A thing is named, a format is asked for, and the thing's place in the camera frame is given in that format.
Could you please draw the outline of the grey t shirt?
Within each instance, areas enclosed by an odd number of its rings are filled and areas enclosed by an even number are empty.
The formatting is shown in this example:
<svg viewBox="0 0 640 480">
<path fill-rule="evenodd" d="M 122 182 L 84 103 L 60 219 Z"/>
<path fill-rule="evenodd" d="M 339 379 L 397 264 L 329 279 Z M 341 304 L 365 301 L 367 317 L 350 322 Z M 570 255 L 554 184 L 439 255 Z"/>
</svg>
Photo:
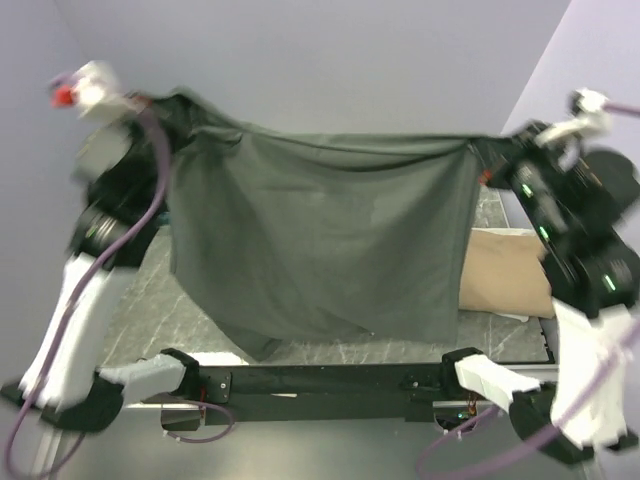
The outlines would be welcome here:
<svg viewBox="0 0 640 480">
<path fill-rule="evenodd" d="M 172 150 L 172 273 L 243 350 L 455 340 L 490 138 L 279 133 L 187 90 L 153 109 Z"/>
</svg>

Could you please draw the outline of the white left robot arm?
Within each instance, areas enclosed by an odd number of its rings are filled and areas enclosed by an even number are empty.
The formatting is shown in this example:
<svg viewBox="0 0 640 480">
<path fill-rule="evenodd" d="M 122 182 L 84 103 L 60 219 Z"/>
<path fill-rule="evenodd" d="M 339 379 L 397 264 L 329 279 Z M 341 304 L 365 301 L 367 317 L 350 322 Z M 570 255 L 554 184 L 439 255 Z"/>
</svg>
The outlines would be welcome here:
<svg viewBox="0 0 640 480">
<path fill-rule="evenodd" d="M 116 117 L 136 121 L 149 141 L 154 192 L 149 200 L 126 195 L 121 211 L 94 202 L 82 213 L 40 350 L 21 379 L 1 388 L 2 398 L 22 415 L 36 411 L 49 426 L 79 434 L 104 431 L 126 405 L 159 394 L 186 402 L 200 388 L 198 362 L 173 348 L 123 367 L 97 365 L 112 312 L 157 231 L 169 177 L 169 140 L 150 105 L 123 98 Z"/>
</svg>

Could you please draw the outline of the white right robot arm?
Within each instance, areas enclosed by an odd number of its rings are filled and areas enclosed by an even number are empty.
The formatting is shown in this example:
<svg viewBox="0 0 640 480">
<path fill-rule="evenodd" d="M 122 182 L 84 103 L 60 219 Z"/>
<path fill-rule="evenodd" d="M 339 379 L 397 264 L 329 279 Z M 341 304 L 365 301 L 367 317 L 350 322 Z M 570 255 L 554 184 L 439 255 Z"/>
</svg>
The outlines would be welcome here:
<svg viewBox="0 0 640 480">
<path fill-rule="evenodd" d="M 474 348 L 446 354 L 439 387 L 460 399 L 476 393 L 505 411 L 518 436 L 566 465 L 598 449 L 635 447 L 622 397 L 625 363 L 639 325 L 639 257 L 615 231 L 639 197 L 633 163 L 622 154 L 581 151 L 569 168 L 559 157 L 570 142 L 604 132 L 588 116 L 523 134 L 512 155 L 484 172 L 491 188 L 517 196 L 545 254 L 542 269 L 558 324 L 559 365 L 543 382 L 491 361 Z"/>
</svg>

